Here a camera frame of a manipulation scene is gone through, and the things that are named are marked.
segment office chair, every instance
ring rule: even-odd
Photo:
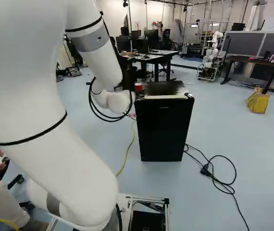
[[[123,90],[134,90],[134,83],[135,81],[137,81],[138,68],[132,65],[132,58],[127,59],[119,55],[114,37],[110,37],[110,41],[112,43],[113,50],[117,56],[117,61],[121,67],[123,74],[123,80],[114,87],[114,90],[116,90],[116,88],[120,86],[123,87]]]

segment black cable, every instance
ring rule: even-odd
[[[116,204],[116,209],[117,209],[117,218],[118,218],[118,231],[123,231],[122,215],[121,215],[121,210],[118,207],[118,204]]]
[[[235,190],[234,190],[234,188],[232,188],[232,186],[231,186],[232,184],[234,184],[234,182],[235,182],[235,180],[236,180],[236,177],[237,177],[236,167],[235,167],[235,165],[233,164],[233,162],[232,162],[229,158],[227,158],[227,157],[225,157],[225,156],[223,156],[223,155],[215,155],[215,156],[213,156],[211,159],[207,159],[206,156],[205,156],[199,149],[197,149],[197,148],[195,148],[195,147],[193,147],[193,146],[191,146],[191,145],[189,145],[189,144],[185,144],[185,146],[186,146],[187,150],[184,150],[184,153],[186,153],[187,155],[189,155],[191,158],[193,158],[195,161],[197,161],[197,162],[202,166],[202,169],[201,169],[201,171],[200,171],[201,174],[202,174],[202,175],[205,175],[205,176],[207,176],[207,177],[209,177],[209,178],[211,178],[211,179],[212,179],[212,182],[213,182],[213,185],[214,185],[219,191],[221,191],[221,192],[223,192],[223,193],[225,193],[225,194],[229,194],[229,195],[231,195],[231,196],[234,198],[235,203],[236,203],[237,210],[238,210],[238,212],[239,212],[241,218],[243,219],[243,221],[244,221],[244,223],[245,223],[245,225],[246,225],[247,230],[250,231],[249,226],[248,226],[248,224],[247,224],[247,222],[246,222],[246,220],[245,220],[245,218],[244,218],[244,216],[243,216],[243,214],[242,214],[242,212],[241,212],[241,210],[240,210],[240,208],[239,208],[237,199],[236,199],[236,197],[234,196]],[[206,159],[207,164],[203,165],[198,159],[196,159],[195,157],[193,157],[192,155],[190,155],[190,154],[187,152],[188,149],[189,149],[189,147],[191,147],[191,148],[197,150],[198,152],[200,152],[200,153],[202,154],[202,156]],[[233,166],[233,169],[234,169],[234,172],[235,172],[235,176],[234,176],[233,180],[232,180],[230,183],[222,182],[221,180],[219,180],[218,178],[215,177],[215,175],[214,175],[214,165],[213,165],[213,163],[212,163],[212,160],[213,160],[214,158],[217,158],[217,157],[221,157],[221,158],[226,159],[226,160],[227,160],[228,162],[230,162],[231,165]],[[212,173],[210,173],[209,170],[208,170],[209,165],[212,166]],[[223,188],[225,188],[226,191],[220,189],[220,188],[217,186],[217,183],[220,184]]]
[[[123,115],[121,115],[121,116],[117,116],[117,117],[108,116],[108,115],[105,115],[104,113],[102,113],[101,111],[99,111],[99,109],[95,106],[95,104],[94,104],[94,102],[93,102],[91,93],[93,93],[93,92],[92,92],[92,87],[93,87],[93,83],[94,83],[95,80],[96,80],[96,77],[94,77],[94,78],[92,79],[92,81],[91,81],[91,83],[90,83],[90,89],[89,89],[89,104],[90,104],[90,108],[91,108],[92,112],[93,112],[98,118],[100,118],[101,120],[103,120],[103,121],[105,121],[105,122],[110,122],[110,123],[112,123],[112,122],[117,122],[117,121],[123,119],[124,117],[126,117],[126,116],[128,115],[128,113],[130,112],[131,108],[132,108],[132,101],[133,101],[133,100],[132,100],[131,91],[130,91],[130,105],[129,105],[128,110],[127,110],[125,113],[123,113]]]

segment computer monitor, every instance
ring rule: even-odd
[[[118,51],[130,51],[131,38],[129,36],[119,36],[116,39]]]
[[[159,43],[158,30],[145,30],[144,37],[148,40],[148,45],[151,49],[155,49]]]
[[[131,37],[134,39],[138,39],[141,36],[141,30],[133,30],[131,31]]]
[[[142,54],[148,54],[148,41],[142,38],[133,39],[132,48],[136,49],[138,52]]]

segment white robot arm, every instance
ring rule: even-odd
[[[127,109],[127,92],[104,90],[122,73],[94,1],[0,0],[0,147],[32,179],[36,206],[80,231],[100,231],[116,207],[117,179],[71,129],[57,95],[65,29],[97,78],[96,101]]]
[[[122,72],[95,2],[68,0],[67,9],[65,31],[96,76],[92,97],[100,107],[123,113],[130,104],[129,91],[114,93],[106,90],[122,81]]]

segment desk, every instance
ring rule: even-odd
[[[163,63],[165,61],[165,57],[163,55],[156,55],[156,54],[148,54],[149,58],[144,58],[145,54],[139,53],[139,56],[132,56],[132,55],[123,55],[124,58],[133,58],[135,61],[138,61],[141,63],[141,69],[143,71],[143,75],[146,74],[146,64],[154,64],[154,77],[155,82],[158,82],[158,64]]]
[[[227,57],[226,60],[229,60],[230,62],[228,64],[224,80],[220,83],[221,85],[225,84],[225,83],[227,83],[231,80],[231,78],[229,78],[229,74],[230,74],[230,71],[231,71],[232,64],[234,62],[260,64],[260,65],[272,66],[274,68],[274,64],[272,64],[268,61],[258,60],[258,59],[253,60],[253,59],[249,59],[249,57],[247,57],[247,56],[232,55],[232,56]],[[270,79],[268,80],[268,83],[266,84],[265,88],[263,89],[262,94],[267,93],[273,79],[274,79],[274,72],[271,75]]]
[[[149,54],[162,55],[166,59],[167,63],[167,81],[170,80],[170,71],[171,71],[171,59],[174,55],[179,54],[179,51],[165,51],[165,50],[151,50]]]

